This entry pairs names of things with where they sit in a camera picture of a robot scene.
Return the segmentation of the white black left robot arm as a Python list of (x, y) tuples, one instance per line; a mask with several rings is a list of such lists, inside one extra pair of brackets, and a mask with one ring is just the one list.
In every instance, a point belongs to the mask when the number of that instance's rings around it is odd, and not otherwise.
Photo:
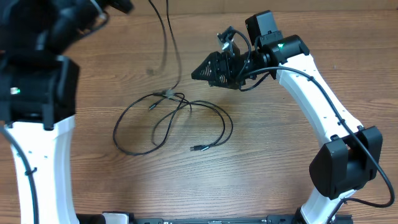
[(79, 214), (70, 150), (79, 66), (64, 52), (127, 0), (1, 2), (1, 134), (16, 168), (22, 223), (132, 223), (127, 212)]

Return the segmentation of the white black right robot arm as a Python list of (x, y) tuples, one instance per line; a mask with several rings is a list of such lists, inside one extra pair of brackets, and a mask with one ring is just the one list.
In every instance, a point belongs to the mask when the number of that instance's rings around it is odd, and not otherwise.
[(267, 223), (351, 223), (339, 216), (341, 206), (377, 175), (383, 137), (377, 127), (365, 128), (340, 103), (322, 78), (304, 41), (284, 37), (270, 11), (246, 19), (248, 51), (242, 54), (234, 42), (236, 29), (218, 34), (221, 51), (207, 56), (192, 72), (194, 80), (246, 91), (247, 80), (260, 84), (277, 80), (294, 98), (311, 124), (320, 150), (310, 163), (313, 190), (293, 215), (269, 215)]

